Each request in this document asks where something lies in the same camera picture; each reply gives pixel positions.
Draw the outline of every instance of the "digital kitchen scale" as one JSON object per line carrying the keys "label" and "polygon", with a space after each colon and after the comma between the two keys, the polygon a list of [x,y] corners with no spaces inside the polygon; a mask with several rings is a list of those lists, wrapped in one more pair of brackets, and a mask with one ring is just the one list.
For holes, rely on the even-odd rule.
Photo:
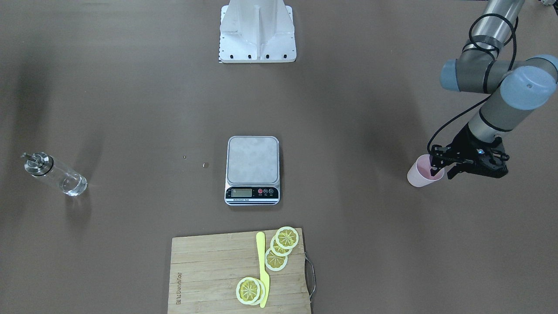
{"label": "digital kitchen scale", "polygon": [[227,147],[225,203],[279,203],[279,141],[273,136],[233,136]]}

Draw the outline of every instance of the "yellow plastic knife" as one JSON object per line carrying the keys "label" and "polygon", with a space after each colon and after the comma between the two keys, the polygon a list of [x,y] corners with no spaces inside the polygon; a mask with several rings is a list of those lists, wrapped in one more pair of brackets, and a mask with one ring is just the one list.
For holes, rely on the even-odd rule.
{"label": "yellow plastic knife", "polygon": [[267,303],[267,297],[270,296],[270,275],[266,272],[266,265],[264,258],[266,258],[266,234],[262,231],[256,234],[256,246],[258,247],[258,260],[259,260],[259,279],[266,287],[266,295],[263,297],[259,307],[264,308]]}

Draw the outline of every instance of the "black cable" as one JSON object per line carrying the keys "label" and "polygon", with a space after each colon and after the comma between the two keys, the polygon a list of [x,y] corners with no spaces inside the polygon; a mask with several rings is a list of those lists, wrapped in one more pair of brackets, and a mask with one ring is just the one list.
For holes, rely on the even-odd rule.
{"label": "black cable", "polygon": [[[494,17],[498,17],[500,18],[502,21],[504,21],[510,29],[511,35],[508,38],[508,40],[506,40],[506,42],[504,43],[504,46],[506,46],[510,40],[513,40],[513,54],[512,54],[512,60],[509,62],[509,67],[508,67],[508,71],[510,71],[513,67],[513,63],[516,61],[516,55],[517,55],[517,43],[516,43],[516,30],[517,30],[517,25],[519,24],[519,17],[516,17],[516,25],[513,26],[512,23],[505,17],[496,14],[496,13],[489,13],[489,14],[484,14],[481,15],[479,18],[477,18],[473,24],[471,25],[471,28],[469,29],[469,40],[471,41],[471,43],[473,44],[473,46],[475,46],[477,49],[479,49],[480,51],[484,51],[486,53],[489,53],[491,51],[495,51],[498,50],[498,48],[494,47],[492,49],[486,49],[486,48],[482,48],[481,46],[479,46],[474,40],[473,40],[473,28],[475,27],[475,25],[482,20],[485,17],[488,16],[494,16]],[[453,117],[450,121],[446,122],[444,125],[442,125],[436,132],[434,132],[434,135],[432,135],[432,137],[430,138],[430,141],[428,141],[428,144],[426,144],[426,150],[428,151],[429,154],[432,154],[431,150],[430,150],[430,145],[432,144],[432,142],[434,141],[434,138],[436,138],[436,135],[438,135],[438,133],[440,133],[446,126],[450,125],[452,122],[454,122],[455,120],[459,119],[461,116],[463,116],[464,114],[468,113],[469,111],[477,108],[478,106],[480,106],[481,104],[485,103],[492,95],[489,95],[487,98],[481,100],[480,102],[476,103],[475,105],[473,105],[472,107],[470,107],[469,109],[463,111],[462,113],[458,114],[457,116]]]}
{"label": "black cable", "polygon": [[461,117],[462,115],[466,114],[467,112],[477,108],[478,106],[480,106],[481,104],[485,103],[492,95],[489,95],[487,98],[481,100],[480,102],[476,103],[475,105],[473,105],[472,107],[470,107],[469,109],[463,111],[462,113],[458,114],[457,116],[451,118],[450,121],[446,122],[444,125],[442,125],[436,132],[434,132],[434,135],[432,135],[432,137],[430,138],[430,141],[428,141],[428,144],[426,144],[426,149],[428,150],[429,154],[432,154],[430,151],[430,144],[432,144],[432,142],[434,141],[434,138],[436,137],[436,135],[438,135],[438,133],[440,133],[441,130],[443,130],[446,126],[450,125],[452,122],[454,122],[455,120],[459,119],[459,117]]}
{"label": "black cable", "polygon": [[510,71],[513,67],[513,63],[516,61],[516,51],[517,51],[517,43],[516,43],[516,30],[517,30],[517,25],[519,24],[519,17],[516,17],[516,25],[513,26],[512,23],[505,17],[501,16],[500,14],[496,14],[496,13],[488,13],[488,14],[484,14],[479,16],[479,18],[477,18],[473,24],[471,24],[471,28],[469,29],[469,41],[471,42],[471,44],[473,44],[473,46],[475,46],[478,50],[483,51],[485,53],[490,53],[492,51],[497,51],[497,53],[499,54],[500,51],[498,48],[494,47],[492,49],[486,49],[486,48],[482,48],[481,46],[479,46],[474,40],[473,40],[473,28],[477,25],[477,23],[482,20],[485,17],[489,17],[489,16],[494,16],[499,18],[500,20],[504,21],[508,27],[509,30],[511,32],[510,37],[508,38],[508,40],[506,40],[506,42],[504,42],[504,46],[506,46],[509,41],[511,41],[513,39],[513,55],[512,55],[512,60],[509,63],[509,67],[508,67],[508,71]]}

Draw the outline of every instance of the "metal handle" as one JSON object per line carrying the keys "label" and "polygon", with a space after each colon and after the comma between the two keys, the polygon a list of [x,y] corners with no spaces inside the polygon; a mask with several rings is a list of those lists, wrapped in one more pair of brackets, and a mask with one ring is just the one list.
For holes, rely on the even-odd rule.
{"label": "metal handle", "polygon": [[33,155],[29,155],[28,153],[23,153],[23,154],[21,155],[21,158],[25,158],[25,159],[27,159],[27,160],[30,160],[30,161],[34,162],[34,163],[37,162],[37,157],[35,157],[35,156],[33,156]]}
{"label": "metal handle", "polygon": [[308,262],[308,264],[310,264],[310,267],[312,268],[312,280],[314,281],[313,282],[314,288],[312,289],[312,292],[310,293],[310,303],[312,303],[312,297],[314,296],[314,293],[316,292],[316,271],[314,271],[314,264],[308,258],[308,254],[306,252],[304,252],[304,259],[306,259],[306,261]]}

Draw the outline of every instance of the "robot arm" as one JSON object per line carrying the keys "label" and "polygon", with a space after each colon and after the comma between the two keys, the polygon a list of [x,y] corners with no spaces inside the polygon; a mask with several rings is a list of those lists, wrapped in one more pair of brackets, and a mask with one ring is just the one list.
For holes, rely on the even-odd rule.
{"label": "robot arm", "polygon": [[432,176],[454,163],[449,179],[462,172],[493,178],[506,175],[509,155],[502,137],[556,90],[558,58],[554,56],[538,55],[517,63],[515,57],[496,61],[509,33],[514,37],[510,21],[517,18],[524,1],[490,0],[473,23],[460,58],[444,65],[440,76],[444,88],[490,96],[451,144],[430,148]]}

